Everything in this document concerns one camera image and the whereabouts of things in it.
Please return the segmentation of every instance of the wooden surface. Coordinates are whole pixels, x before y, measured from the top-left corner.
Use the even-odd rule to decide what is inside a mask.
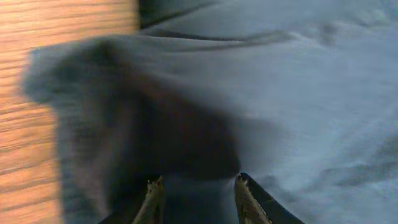
[[[34,47],[136,29],[133,0],[0,0],[0,223],[61,223],[54,118],[19,93]]]

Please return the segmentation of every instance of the garment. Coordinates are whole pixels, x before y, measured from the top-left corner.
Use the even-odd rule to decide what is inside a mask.
[[[135,103],[160,103],[153,111],[178,111],[159,133],[169,128],[200,133],[192,138],[212,139],[216,144],[211,149],[228,142],[223,153],[213,154],[193,146],[170,154],[159,144],[158,151],[124,162],[138,163],[134,171],[139,172],[122,171],[120,176],[169,172],[168,223],[237,223],[233,178],[240,170],[304,223],[397,223],[397,9],[393,0],[208,1],[134,35],[38,49],[23,89],[62,118],[57,131],[61,158],[67,157],[70,142],[64,123],[77,118],[90,123],[91,129],[81,131],[88,135],[116,122],[132,124],[132,118],[123,122],[117,117],[134,110],[119,114],[109,109],[123,108],[112,104],[122,96]],[[135,89],[144,96],[124,94]],[[133,118],[153,121],[153,116]],[[187,121],[192,122],[180,132],[176,127]],[[109,148],[134,154],[130,143],[113,142],[121,144]],[[207,163],[207,157],[213,162]],[[109,164],[115,166],[109,169],[113,172],[124,170],[117,162]],[[109,170],[88,176],[112,182],[100,177],[114,175],[99,175]],[[216,171],[212,178],[203,175]],[[191,174],[195,180],[187,178]],[[64,192],[90,191],[72,190],[70,175],[65,169],[63,184],[71,187],[64,186]],[[79,206],[70,207],[79,211],[70,213],[74,219],[69,223],[98,220],[85,200],[75,198]]]

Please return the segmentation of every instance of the crumpled fabric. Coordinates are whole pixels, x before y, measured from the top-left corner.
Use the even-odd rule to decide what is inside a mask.
[[[161,173],[167,223],[237,223],[244,171],[304,223],[397,223],[397,4],[208,2],[31,53],[22,89],[58,115],[65,222]]]

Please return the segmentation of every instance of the wooden table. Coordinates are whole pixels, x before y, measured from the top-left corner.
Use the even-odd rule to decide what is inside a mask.
[[[27,52],[137,29],[132,0],[0,0],[0,223],[61,223],[51,111],[19,93]]]

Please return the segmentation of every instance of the brown wooden tabletop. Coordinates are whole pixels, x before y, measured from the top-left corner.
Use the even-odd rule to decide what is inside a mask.
[[[30,49],[137,29],[132,0],[0,0],[0,223],[61,223],[51,111],[19,93]]]

